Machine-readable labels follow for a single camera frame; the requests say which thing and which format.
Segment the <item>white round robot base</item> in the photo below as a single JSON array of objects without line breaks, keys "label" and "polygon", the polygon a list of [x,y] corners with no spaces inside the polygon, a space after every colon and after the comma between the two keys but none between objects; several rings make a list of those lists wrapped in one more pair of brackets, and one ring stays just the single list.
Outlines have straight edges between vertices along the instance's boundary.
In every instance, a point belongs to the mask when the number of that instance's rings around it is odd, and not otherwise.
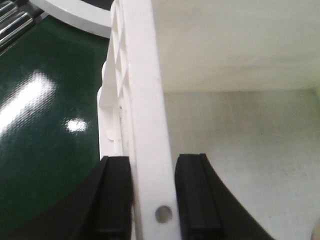
[{"label": "white round robot base", "polygon": [[79,30],[109,38],[111,36],[111,13],[83,0],[32,0],[54,18]]}]

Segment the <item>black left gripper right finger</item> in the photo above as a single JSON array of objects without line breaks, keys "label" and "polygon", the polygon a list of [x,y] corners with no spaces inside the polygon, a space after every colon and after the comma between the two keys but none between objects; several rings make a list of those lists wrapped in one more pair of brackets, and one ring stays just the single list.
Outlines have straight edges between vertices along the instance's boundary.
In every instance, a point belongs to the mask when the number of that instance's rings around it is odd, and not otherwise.
[{"label": "black left gripper right finger", "polygon": [[174,181],[182,239],[272,239],[225,186],[206,154],[180,154]]}]

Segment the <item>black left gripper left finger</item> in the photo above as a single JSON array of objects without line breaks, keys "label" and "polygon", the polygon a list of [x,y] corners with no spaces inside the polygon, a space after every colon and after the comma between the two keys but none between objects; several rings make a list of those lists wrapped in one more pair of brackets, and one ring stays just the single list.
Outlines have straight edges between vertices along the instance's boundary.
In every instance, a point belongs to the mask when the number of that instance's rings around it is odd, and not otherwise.
[{"label": "black left gripper left finger", "polygon": [[9,240],[129,240],[133,183],[127,156],[105,156],[52,208],[7,234]]}]

